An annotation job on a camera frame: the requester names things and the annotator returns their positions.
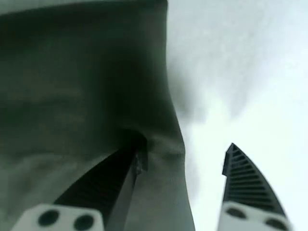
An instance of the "white plastic part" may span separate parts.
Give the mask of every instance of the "white plastic part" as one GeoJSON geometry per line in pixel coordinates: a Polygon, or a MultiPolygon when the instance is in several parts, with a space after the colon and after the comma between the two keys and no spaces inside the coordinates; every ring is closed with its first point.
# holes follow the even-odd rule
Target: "white plastic part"
{"type": "Polygon", "coordinates": [[[224,202],[220,212],[218,231],[292,231],[292,225],[283,216],[247,205],[224,202]],[[230,209],[242,212],[245,218],[230,215],[230,209]],[[266,224],[268,220],[280,222],[284,228],[274,228],[266,224]]]}
{"type": "Polygon", "coordinates": [[[84,231],[104,231],[103,218],[101,213],[94,209],[78,208],[62,205],[40,204],[34,208],[26,210],[14,225],[12,231],[78,231],[76,221],[80,217],[90,216],[93,218],[93,224],[84,231]],[[57,211],[58,216],[52,224],[40,225],[42,215],[49,211],[57,211]]]}

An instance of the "ribbed texture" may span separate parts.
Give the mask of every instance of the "ribbed texture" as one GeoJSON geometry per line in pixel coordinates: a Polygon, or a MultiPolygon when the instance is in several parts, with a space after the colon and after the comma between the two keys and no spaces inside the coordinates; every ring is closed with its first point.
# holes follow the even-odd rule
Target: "ribbed texture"
{"type": "Polygon", "coordinates": [[[274,192],[252,161],[235,145],[226,152],[224,201],[234,201],[284,215],[274,192]]]}
{"type": "Polygon", "coordinates": [[[134,148],[110,155],[77,180],[55,204],[98,209],[107,223],[135,155],[134,148]]]}

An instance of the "overexposed background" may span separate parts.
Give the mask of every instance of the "overexposed background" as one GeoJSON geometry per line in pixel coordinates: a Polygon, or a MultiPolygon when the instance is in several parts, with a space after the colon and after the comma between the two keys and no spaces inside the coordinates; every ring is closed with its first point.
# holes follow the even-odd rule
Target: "overexposed background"
{"type": "Polygon", "coordinates": [[[308,1],[169,0],[167,51],[196,230],[217,228],[232,142],[308,230],[308,1]]]}

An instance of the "circular hole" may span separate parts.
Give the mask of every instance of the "circular hole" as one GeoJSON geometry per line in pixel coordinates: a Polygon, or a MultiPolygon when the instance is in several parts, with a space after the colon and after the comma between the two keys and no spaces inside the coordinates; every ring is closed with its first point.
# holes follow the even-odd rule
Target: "circular hole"
{"type": "Polygon", "coordinates": [[[85,231],[93,226],[94,218],[91,215],[83,215],[75,220],[74,228],[78,231],[85,231]]]}
{"type": "Polygon", "coordinates": [[[226,213],[228,213],[229,215],[233,216],[233,217],[237,217],[240,219],[247,219],[245,213],[243,213],[241,210],[237,209],[237,208],[229,208],[226,213]]]}
{"type": "Polygon", "coordinates": [[[40,226],[50,226],[52,224],[54,224],[59,218],[59,211],[52,209],[52,210],[48,210],[45,213],[43,213],[42,215],[40,215],[39,217],[39,221],[38,224],[40,226]]]}
{"type": "Polygon", "coordinates": [[[277,219],[273,219],[273,218],[268,219],[265,222],[265,224],[267,224],[268,226],[271,226],[273,228],[276,228],[278,230],[284,230],[284,231],[288,230],[287,226],[277,219]]]}

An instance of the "gray fabric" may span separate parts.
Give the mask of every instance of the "gray fabric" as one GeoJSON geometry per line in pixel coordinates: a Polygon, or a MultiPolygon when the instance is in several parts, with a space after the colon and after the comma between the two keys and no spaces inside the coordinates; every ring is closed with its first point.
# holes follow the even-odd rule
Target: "gray fabric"
{"type": "MultiPolygon", "coordinates": [[[[119,147],[127,128],[147,137],[150,153],[126,231],[194,230],[167,87],[167,3],[125,2],[0,17],[0,230],[52,203],[119,147]]],[[[1,4],[1,13],[52,5],[1,4]]]]}

